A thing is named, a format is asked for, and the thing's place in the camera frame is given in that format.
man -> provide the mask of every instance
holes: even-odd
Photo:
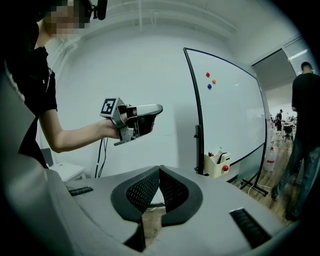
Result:
[[[277,186],[272,189],[272,198],[283,192],[299,162],[304,159],[304,172],[301,190],[294,209],[286,214],[286,219],[296,221],[303,210],[305,200],[320,169],[320,136],[314,131],[310,121],[319,116],[320,76],[313,74],[310,63],[303,62],[302,74],[292,85],[292,110],[297,112],[297,128],[292,153],[284,174]]]
[[[89,0],[56,2],[57,6],[49,8],[51,11],[46,12],[38,22],[38,18],[32,17],[30,12],[17,12],[19,24],[16,27],[11,25],[7,31],[8,39],[5,40],[4,59],[7,68],[25,105],[35,115],[19,153],[37,159],[44,168],[47,167],[46,162],[36,142],[38,119],[48,144],[57,153],[76,150],[105,137],[118,138],[118,130],[109,119],[77,130],[63,130],[60,126],[55,73],[48,68],[48,53],[44,46],[52,38],[65,37],[66,34],[73,33],[74,29],[84,27],[90,20],[91,4]],[[123,114],[122,119],[126,121],[127,114]]]
[[[282,112],[283,112],[282,109],[280,109],[280,112],[275,116],[275,122],[276,122],[276,127],[278,131],[281,131],[281,128],[282,128],[282,125],[281,125]]]

black t-shirt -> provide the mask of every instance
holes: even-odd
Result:
[[[320,146],[320,136],[312,121],[319,115],[320,76],[313,73],[298,75],[292,85],[292,107],[297,111],[296,137]]]
[[[35,158],[46,168],[45,159],[36,142],[37,121],[44,112],[57,109],[55,73],[48,68],[46,49],[35,49],[39,35],[38,24],[31,22],[21,26],[24,26],[22,31],[12,34],[12,43],[8,43],[5,53],[7,67],[24,95],[24,103],[35,115],[19,153]]]
[[[276,114],[275,120],[276,120],[277,122],[281,122],[281,120],[282,120],[282,114],[281,114],[281,113]]]

cable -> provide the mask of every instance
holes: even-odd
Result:
[[[98,160],[97,160],[97,162],[96,162],[96,168],[95,168],[94,178],[97,177],[97,171],[98,171],[98,166],[99,166],[99,161],[100,161],[100,152],[101,152],[102,140],[103,140],[103,139],[101,139],[101,141],[100,141],[99,154],[98,154]]]
[[[253,184],[253,185],[249,188],[249,190],[248,190],[248,195],[249,195],[250,189],[251,189],[254,185],[255,185],[255,184]]]
[[[101,165],[101,168],[100,168],[100,171],[99,171],[99,174],[98,174],[98,178],[100,178],[101,173],[102,173],[102,170],[103,170],[104,165],[105,165],[105,162],[106,162],[108,139],[109,139],[109,138],[106,138],[106,143],[105,143],[105,139],[103,139],[104,160],[103,160],[103,163],[102,163],[102,165]]]
[[[262,186],[262,185],[260,185],[258,182],[257,182],[257,184],[260,186],[260,187],[264,187],[264,188],[268,188],[268,189],[271,189],[272,190],[272,187],[269,187],[269,186]],[[255,184],[253,184],[250,188],[249,188],[249,190],[248,190],[248,195],[249,195],[249,191],[250,191],[250,189],[254,186]]]
[[[265,187],[265,188],[268,188],[268,189],[271,189],[271,190],[272,190],[272,187],[269,187],[269,186],[262,186],[262,185],[260,185],[258,182],[257,182],[257,184],[258,184],[260,187]]]
[[[151,210],[146,210],[146,212],[152,212],[154,209],[156,209],[157,207],[152,208]]]

office chair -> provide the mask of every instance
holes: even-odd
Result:
[[[286,138],[286,137],[289,137],[289,138],[294,138],[291,133],[292,133],[292,127],[293,125],[283,125],[283,131],[285,132],[285,135],[282,136],[282,138]]]

whiteboard frame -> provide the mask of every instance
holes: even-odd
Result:
[[[183,52],[184,55],[186,57],[189,69],[190,69],[190,73],[191,73],[191,78],[192,78],[192,82],[193,82],[193,87],[194,87],[194,93],[195,93],[195,99],[196,99],[196,106],[197,106],[197,111],[198,111],[198,119],[199,119],[199,125],[196,125],[196,129],[197,129],[197,134],[196,134],[196,138],[197,138],[197,167],[195,168],[198,172],[198,174],[203,175],[204,174],[204,165],[205,165],[205,139],[204,139],[204,122],[203,122],[203,114],[202,114],[202,108],[201,108],[201,100],[200,100],[200,94],[199,94],[199,89],[198,89],[198,84],[197,84],[197,80],[196,80],[196,75],[194,72],[194,69],[192,67],[192,63],[191,60],[189,58],[189,54],[187,51],[194,51],[194,52],[198,52],[198,53],[202,53],[202,54],[206,54],[206,55],[210,55],[212,57],[218,58],[222,61],[228,62],[234,66],[236,66],[237,68],[241,69],[242,71],[246,72],[248,75],[250,75],[251,77],[253,77],[256,80],[256,83],[259,86],[259,91],[260,91],[260,95],[261,95],[261,100],[263,103],[263,112],[264,112],[264,125],[265,125],[265,136],[264,136],[264,142],[259,145],[257,148],[255,148],[253,151],[251,151],[250,153],[248,153],[247,155],[245,155],[244,157],[238,159],[237,161],[233,162],[230,164],[230,166],[235,165],[236,163],[240,162],[241,160],[245,159],[246,157],[248,157],[249,155],[251,155],[253,152],[255,152],[257,149],[259,149],[262,145],[263,145],[263,152],[262,152],[262,158],[261,158],[261,164],[260,164],[260,168],[259,171],[257,172],[260,173],[262,170],[262,166],[264,163],[264,159],[265,159],[265,154],[266,154],[266,146],[267,146],[267,120],[266,120],[266,110],[265,110],[265,103],[264,103],[264,99],[262,97],[262,93],[261,93],[261,87],[258,83],[258,80],[256,77],[254,77],[252,74],[250,74],[249,72],[247,72],[246,70],[244,70],[243,68],[239,67],[238,65],[224,59],[221,58],[219,56],[213,55],[211,53],[205,52],[205,51],[201,51],[201,50],[197,50],[197,49],[192,49],[192,48],[187,48],[184,47],[183,48]],[[237,175],[232,178],[231,180],[228,180],[228,182],[233,181],[234,179],[237,178]]]

